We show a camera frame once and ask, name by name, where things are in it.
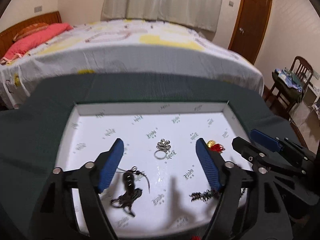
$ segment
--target door frame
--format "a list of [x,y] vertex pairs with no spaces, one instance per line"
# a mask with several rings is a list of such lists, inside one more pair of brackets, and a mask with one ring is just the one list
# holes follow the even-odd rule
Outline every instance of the door frame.
[[[244,3],[244,0],[240,0],[238,16],[237,16],[237,20],[236,20],[236,23],[235,23],[235,27],[234,27],[234,29],[233,29],[233,33],[232,33],[232,36],[231,36],[231,40],[230,40],[230,44],[229,44],[228,49],[231,49],[231,47],[232,47],[232,45],[233,45],[233,42],[234,42],[234,40],[235,40],[235,37],[236,37],[236,32],[238,31],[239,22],[240,22],[240,17],[241,17],[241,12],[242,12],[242,8],[243,8],[243,3]],[[256,55],[255,55],[255,57],[254,57],[254,60],[253,60],[252,64],[254,64],[255,61],[256,61],[256,59],[257,59],[257,56],[258,56],[258,54],[259,54],[259,51],[260,51],[260,48],[261,48],[261,45],[262,45],[264,36],[265,36],[265,34],[266,34],[267,27],[268,27],[268,23],[269,23],[269,18],[270,18],[270,13],[271,13],[271,7],[272,7],[272,0],[270,0],[269,10],[268,10],[268,15],[267,15],[267,20],[266,20],[266,25],[264,26],[263,33],[262,33],[262,37],[261,37],[261,41],[260,41],[260,43],[259,43],[258,50],[257,50],[257,53],[256,53]]]

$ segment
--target electrical outlet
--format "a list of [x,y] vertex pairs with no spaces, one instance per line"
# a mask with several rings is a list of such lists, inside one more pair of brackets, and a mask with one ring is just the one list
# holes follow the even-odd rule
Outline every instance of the electrical outlet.
[[36,12],[42,12],[42,5],[35,7],[35,13]]
[[320,78],[319,73],[318,73],[317,71],[315,71],[315,70],[313,70],[313,76],[314,76],[317,80],[319,80],[319,78]]

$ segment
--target white patterned bed sheet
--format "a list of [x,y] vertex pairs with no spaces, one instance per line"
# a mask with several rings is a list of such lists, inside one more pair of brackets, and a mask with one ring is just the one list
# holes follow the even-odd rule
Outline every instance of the white patterned bed sheet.
[[19,108],[45,78],[153,72],[204,77],[263,93],[259,70],[235,52],[167,22],[113,20],[78,25],[0,66],[0,96]]

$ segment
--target wooden door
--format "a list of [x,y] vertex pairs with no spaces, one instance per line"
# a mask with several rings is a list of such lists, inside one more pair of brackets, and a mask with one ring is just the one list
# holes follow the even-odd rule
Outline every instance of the wooden door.
[[272,0],[242,1],[229,49],[253,64],[267,29]]

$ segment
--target red bead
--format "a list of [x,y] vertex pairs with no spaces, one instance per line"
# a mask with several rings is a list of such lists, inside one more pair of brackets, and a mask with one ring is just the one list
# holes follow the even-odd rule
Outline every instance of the red bead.
[[212,150],[213,152],[222,153],[222,151],[224,151],[225,148],[221,144],[216,143],[210,147],[210,150]]

